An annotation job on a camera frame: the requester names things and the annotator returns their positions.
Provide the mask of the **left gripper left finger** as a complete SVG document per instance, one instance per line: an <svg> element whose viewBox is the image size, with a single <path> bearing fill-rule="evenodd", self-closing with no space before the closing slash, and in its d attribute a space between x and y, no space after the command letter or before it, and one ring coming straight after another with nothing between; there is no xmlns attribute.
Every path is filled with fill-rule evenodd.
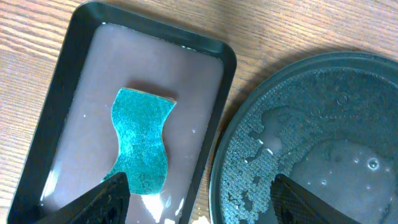
<svg viewBox="0 0 398 224"><path fill-rule="evenodd" d="M130 199L124 172L118 172L38 224L124 224Z"/></svg>

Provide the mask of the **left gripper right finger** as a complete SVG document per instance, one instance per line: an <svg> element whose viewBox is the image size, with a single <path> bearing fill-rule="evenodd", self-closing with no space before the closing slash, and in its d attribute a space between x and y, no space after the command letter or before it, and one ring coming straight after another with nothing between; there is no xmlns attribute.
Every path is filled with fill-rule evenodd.
<svg viewBox="0 0 398 224"><path fill-rule="evenodd" d="M284 174L271 183L271 200L281 224L359 224Z"/></svg>

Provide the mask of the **green sponge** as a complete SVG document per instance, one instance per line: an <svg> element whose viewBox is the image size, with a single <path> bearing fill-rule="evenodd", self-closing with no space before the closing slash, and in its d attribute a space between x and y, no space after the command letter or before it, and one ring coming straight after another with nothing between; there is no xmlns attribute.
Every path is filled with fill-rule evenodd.
<svg viewBox="0 0 398 224"><path fill-rule="evenodd" d="M123 172L132 194L154 195L162 190L169 167L162 131L176 104L172 98L135 89L118 91L111 108L118 156L105 180Z"/></svg>

